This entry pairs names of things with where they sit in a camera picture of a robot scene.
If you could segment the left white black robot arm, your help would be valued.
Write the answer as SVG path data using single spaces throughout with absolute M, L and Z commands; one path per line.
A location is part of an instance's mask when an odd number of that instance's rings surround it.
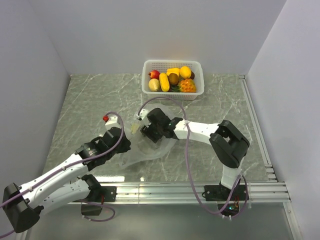
M 89 171 L 114 155 L 131 149 L 124 130 L 111 127 L 103 136 L 83 144 L 60 165 L 40 177 L 5 187 L 0 207 L 13 231 L 22 233 L 33 227 L 41 215 L 74 201 L 103 203 L 115 196 L 108 193 Z

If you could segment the yellow fruit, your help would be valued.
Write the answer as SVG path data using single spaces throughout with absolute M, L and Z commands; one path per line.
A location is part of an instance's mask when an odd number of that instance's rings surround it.
M 179 75 L 183 79 L 189 79 L 192 75 L 192 70 L 188 66 L 182 66 L 179 70 Z
M 166 73 L 159 74 L 159 83 L 163 92 L 168 92 L 170 90 L 170 82 Z

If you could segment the transparent plastic bag with fruit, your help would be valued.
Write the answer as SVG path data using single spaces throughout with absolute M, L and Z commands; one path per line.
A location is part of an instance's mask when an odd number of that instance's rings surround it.
M 171 119 L 168 130 L 172 132 L 172 138 L 163 136 L 157 143 L 153 143 L 141 133 L 144 125 L 140 124 L 137 119 L 134 120 L 131 125 L 124 130 L 126 138 L 131 142 L 131 150 L 120 155 L 119 165 L 122 168 L 127 168 L 138 162 L 161 158 L 171 150 L 178 140 L 177 135 L 174 133 L 174 126 L 179 118 L 176 117 L 167 106 L 159 103 L 148 104 L 143 107 L 143 109 L 148 110 L 148 113 L 155 108 L 160 108 Z

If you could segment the orange spiky pineapple toy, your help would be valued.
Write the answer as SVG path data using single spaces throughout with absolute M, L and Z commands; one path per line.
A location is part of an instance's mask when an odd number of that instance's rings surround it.
M 196 93 L 197 87 L 195 82 L 191 78 L 182 79 L 178 82 L 177 85 L 171 87 L 173 92 L 176 93 Z

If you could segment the brown kiwi fruit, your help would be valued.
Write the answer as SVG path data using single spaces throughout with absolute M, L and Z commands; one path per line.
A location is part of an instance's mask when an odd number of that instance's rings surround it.
M 180 77 L 176 73 L 170 73 L 168 81 L 172 86 L 176 86 L 179 83 Z

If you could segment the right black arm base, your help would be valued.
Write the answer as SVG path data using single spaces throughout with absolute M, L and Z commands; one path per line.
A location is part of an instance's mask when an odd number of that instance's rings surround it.
M 223 202 L 219 203 L 218 209 L 221 210 L 225 204 L 225 201 L 230 195 L 231 190 L 219 185 L 205 185 L 204 192 L 201 194 L 206 202 Z M 232 195 L 230 197 L 228 205 L 222 211 L 222 215 L 226 217 L 235 217 L 241 212 L 240 201 L 247 203 L 249 200 L 249 194 L 245 185 L 237 184 Z

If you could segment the yellow bell pepper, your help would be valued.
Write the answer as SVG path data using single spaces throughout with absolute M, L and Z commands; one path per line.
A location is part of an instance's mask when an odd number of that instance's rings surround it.
M 166 70 L 166 75 L 169 76 L 170 74 L 176 74 L 178 77 L 180 76 L 180 68 L 168 68 Z

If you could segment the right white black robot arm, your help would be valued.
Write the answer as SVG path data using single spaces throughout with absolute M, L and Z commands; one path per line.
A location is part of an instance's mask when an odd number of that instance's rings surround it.
M 250 146 L 247 138 L 229 120 L 221 123 L 200 123 L 184 118 L 169 118 L 159 107 L 152 110 L 141 109 L 137 119 L 144 126 L 141 133 L 152 142 L 161 138 L 192 140 L 212 146 L 222 163 L 222 177 L 218 193 L 226 200 L 233 199 L 238 188 L 234 184 L 241 174 L 242 160 Z

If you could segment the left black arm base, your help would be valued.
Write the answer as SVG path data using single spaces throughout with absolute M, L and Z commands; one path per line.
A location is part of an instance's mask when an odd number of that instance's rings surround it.
M 89 194 L 84 199 L 85 201 L 99 205 L 115 202 L 117 194 L 116 186 L 102 186 L 92 174 L 86 174 L 81 178 L 77 178 L 88 185 Z M 89 220 L 90 217 L 99 216 L 103 211 L 103 207 L 86 203 L 81 206 L 80 210 L 83 217 Z

